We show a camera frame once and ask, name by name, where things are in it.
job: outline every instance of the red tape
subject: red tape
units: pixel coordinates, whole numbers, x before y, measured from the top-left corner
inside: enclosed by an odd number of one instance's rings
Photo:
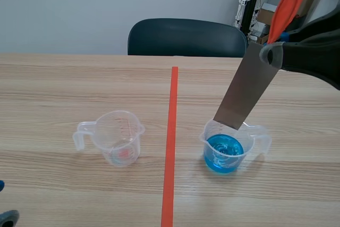
[[[173,227],[174,220],[174,181],[175,181],[175,144],[177,117],[178,66],[172,67],[168,130],[166,136],[163,203],[161,208],[161,227]]]

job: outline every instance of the table surface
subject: table surface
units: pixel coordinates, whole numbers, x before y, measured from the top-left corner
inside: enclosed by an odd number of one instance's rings
[[[171,67],[179,67],[174,226],[315,226],[340,222],[340,93],[279,71],[247,122],[273,137],[268,155],[210,172],[198,135],[240,59],[0,55],[0,212],[18,226],[160,226]],[[107,164],[82,121],[129,110],[146,127],[137,162]]]

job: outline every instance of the chair backrest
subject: chair backrest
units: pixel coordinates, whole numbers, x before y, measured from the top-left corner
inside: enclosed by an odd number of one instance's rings
[[[248,46],[235,27],[199,20],[148,19],[130,31],[129,55],[243,57]]]

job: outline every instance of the metal scraper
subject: metal scraper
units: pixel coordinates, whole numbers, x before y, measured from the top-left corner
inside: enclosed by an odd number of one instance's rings
[[[238,130],[282,66],[282,43],[274,43],[295,17],[302,0],[281,0],[274,14],[268,43],[249,43],[243,60],[214,120]]]

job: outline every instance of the plastic measuring cup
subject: plastic measuring cup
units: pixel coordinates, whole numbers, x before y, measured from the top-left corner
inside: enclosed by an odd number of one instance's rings
[[[239,130],[234,130],[210,120],[199,138],[205,143],[203,154],[207,165],[220,173],[236,170],[255,143],[259,143],[260,153],[265,154],[271,145],[271,136],[265,127],[245,123]]]
[[[133,113],[113,111],[95,122],[79,123],[73,140],[77,150],[84,150],[84,135],[89,135],[109,163],[127,166],[137,160],[139,136],[144,132],[144,126]]]

